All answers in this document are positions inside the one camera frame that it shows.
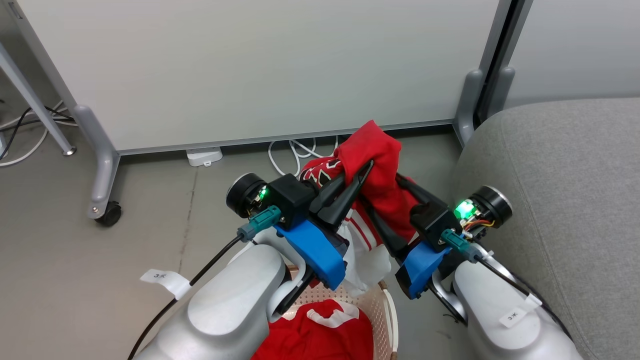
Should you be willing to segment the white power adapter box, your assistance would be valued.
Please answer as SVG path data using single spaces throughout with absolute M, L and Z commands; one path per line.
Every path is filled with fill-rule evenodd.
M 187 161 L 192 167 L 209 167 L 212 163 L 220 161 L 223 157 L 219 146 L 209 146 L 186 150 Z

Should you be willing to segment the cream laundry basket brown rim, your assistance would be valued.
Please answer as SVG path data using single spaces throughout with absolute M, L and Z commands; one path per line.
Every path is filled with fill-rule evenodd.
M 302 305 L 327 299 L 357 306 L 370 319 L 374 342 L 374 360 L 399 360 L 398 315 L 393 296 L 391 296 L 385 281 L 379 281 L 365 294 L 357 297 L 350 296 L 342 285 L 336 291 L 322 285 L 316 287 L 308 285 L 282 317 L 291 320 Z

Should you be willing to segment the black round right gripper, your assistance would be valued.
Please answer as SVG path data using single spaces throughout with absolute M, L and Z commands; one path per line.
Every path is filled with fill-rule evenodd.
M 396 173 L 395 180 L 398 186 L 408 191 L 412 198 L 416 200 L 416 205 L 411 208 L 412 212 L 424 212 L 426 210 L 446 212 L 447 204 L 443 200 L 423 189 L 411 178 Z M 404 262 L 410 251 L 410 246 L 406 239 L 401 237 L 384 221 L 366 197 L 362 198 L 362 204 L 389 255 L 396 262 Z M 507 197 L 491 186 L 480 187 L 468 198 L 458 203 L 454 209 L 455 218 L 457 218 L 461 227 L 461 230 L 457 233 L 462 237 L 483 237 L 486 235 L 487 230 L 498 229 L 503 226 L 512 218 L 513 214 L 512 205 Z

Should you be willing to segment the narrow white partition panel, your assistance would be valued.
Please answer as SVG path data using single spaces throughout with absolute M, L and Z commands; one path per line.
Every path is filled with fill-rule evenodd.
M 533 0 L 509 65 L 509 109 L 640 97 L 640 0 Z

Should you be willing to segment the grey partition leg with caster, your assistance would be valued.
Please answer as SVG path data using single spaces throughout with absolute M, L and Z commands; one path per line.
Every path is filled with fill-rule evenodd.
M 102 227 L 112 227 L 122 216 L 120 203 L 110 200 L 121 155 L 90 107 L 78 104 L 74 106 L 72 112 L 96 158 L 96 173 L 87 216 Z

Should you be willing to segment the grey metal table leg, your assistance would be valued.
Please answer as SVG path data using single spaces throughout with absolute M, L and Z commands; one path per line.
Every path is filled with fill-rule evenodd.
M 16 62 L 11 58 L 7 52 L 5 46 L 0 42 L 0 69 L 7 75 L 10 82 L 20 92 L 21 96 L 25 99 L 30 109 L 34 111 L 35 115 L 44 125 L 46 131 L 44 136 L 50 134 L 55 139 L 57 145 L 62 150 L 62 155 L 70 157 L 73 155 L 77 148 L 72 146 L 67 138 L 63 135 L 62 131 L 54 121 L 51 113 L 53 110 L 47 109 L 42 103 L 38 95 L 32 89 L 29 82 L 26 80 L 22 71 L 18 68 Z

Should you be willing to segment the red garment with white collar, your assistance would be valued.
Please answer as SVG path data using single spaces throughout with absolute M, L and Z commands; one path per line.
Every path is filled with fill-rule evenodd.
M 357 306 L 328 299 L 269 324 L 250 360 L 373 360 L 373 326 Z

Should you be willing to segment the red and white jersey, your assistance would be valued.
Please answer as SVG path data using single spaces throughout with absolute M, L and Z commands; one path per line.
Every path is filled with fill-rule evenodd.
M 360 193 L 373 206 L 375 213 L 409 244 L 418 235 L 410 224 L 410 210 L 418 202 L 396 182 L 401 150 L 399 141 L 370 120 L 339 145 L 332 155 L 309 161 L 298 178 L 323 186 L 343 174 L 350 182 L 358 170 L 368 161 L 373 161 Z M 342 286 L 351 297 L 359 297 L 390 274 L 390 255 L 359 200 L 352 205 L 337 232 L 349 242 Z

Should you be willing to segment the wide white partition panel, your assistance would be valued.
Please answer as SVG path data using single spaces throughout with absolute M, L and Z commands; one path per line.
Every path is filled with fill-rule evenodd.
M 453 120 L 505 0 L 0 0 L 122 154 Z

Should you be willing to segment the black round left gripper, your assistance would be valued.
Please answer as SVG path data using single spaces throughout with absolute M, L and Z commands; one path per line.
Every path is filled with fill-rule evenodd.
M 339 228 L 352 205 L 357 200 L 372 168 L 374 160 L 366 162 L 346 184 L 346 174 L 341 173 L 326 184 L 318 186 L 317 196 L 311 201 L 309 210 L 316 211 L 316 219 L 327 227 Z M 266 209 L 268 183 L 255 173 L 240 176 L 228 189 L 226 205 L 242 219 Z

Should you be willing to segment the grey fabric sofa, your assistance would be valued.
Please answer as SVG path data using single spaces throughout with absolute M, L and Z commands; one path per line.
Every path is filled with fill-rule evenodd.
M 482 240 L 532 285 L 584 360 L 640 360 L 640 97 L 521 105 L 487 119 L 451 178 L 512 218 Z

